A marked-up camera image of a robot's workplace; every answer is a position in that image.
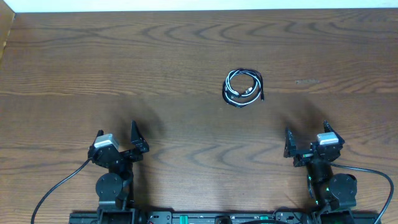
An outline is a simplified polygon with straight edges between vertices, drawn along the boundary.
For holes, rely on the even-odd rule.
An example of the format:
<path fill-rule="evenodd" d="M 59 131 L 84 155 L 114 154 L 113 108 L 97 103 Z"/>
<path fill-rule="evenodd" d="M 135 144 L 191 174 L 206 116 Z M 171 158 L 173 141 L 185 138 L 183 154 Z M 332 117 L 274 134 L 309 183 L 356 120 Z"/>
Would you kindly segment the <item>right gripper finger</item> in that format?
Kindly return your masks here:
<path fill-rule="evenodd" d="M 296 143 L 294 136 L 289 128 L 285 129 L 284 157 L 294 157 L 296 155 Z"/>
<path fill-rule="evenodd" d="M 325 133 L 334 133 L 339 140 L 342 140 L 341 136 L 331 127 L 327 120 L 323 121 L 323 129 Z"/>

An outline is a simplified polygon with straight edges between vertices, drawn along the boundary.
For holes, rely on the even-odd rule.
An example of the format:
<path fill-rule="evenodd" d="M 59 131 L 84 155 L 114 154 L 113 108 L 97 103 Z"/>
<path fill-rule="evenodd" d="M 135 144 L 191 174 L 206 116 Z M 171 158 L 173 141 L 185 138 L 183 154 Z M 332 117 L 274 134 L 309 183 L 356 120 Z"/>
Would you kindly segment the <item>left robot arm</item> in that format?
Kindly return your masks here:
<path fill-rule="evenodd" d="M 147 223 L 147 213 L 134 206 L 133 163 L 143 160 L 149 145 L 137 123 L 131 121 L 132 149 L 120 151 L 113 134 L 99 130 L 88 150 L 88 159 L 108 170 L 96 183 L 98 223 Z"/>

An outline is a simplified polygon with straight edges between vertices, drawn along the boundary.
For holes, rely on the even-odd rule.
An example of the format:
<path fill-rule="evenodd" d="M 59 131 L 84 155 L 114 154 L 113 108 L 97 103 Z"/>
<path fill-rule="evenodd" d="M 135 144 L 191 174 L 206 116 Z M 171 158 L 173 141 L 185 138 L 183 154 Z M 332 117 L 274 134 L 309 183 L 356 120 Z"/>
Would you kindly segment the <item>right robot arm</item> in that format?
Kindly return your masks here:
<path fill-rule="evenodd" d="M 290 129 L 285 130 L 284 157 L 293 159 L 294 167 L 307 169 L 307 185 L 317 206 L 306 215 L 307 223 L 354 223 L 350 208 L 356 206 L 357 180 L 351 174 L 334 174 L 331 163 L 341 156 L 345 140 L 323 122 L 324 132 L 308 149 L 299 149 Z"/>

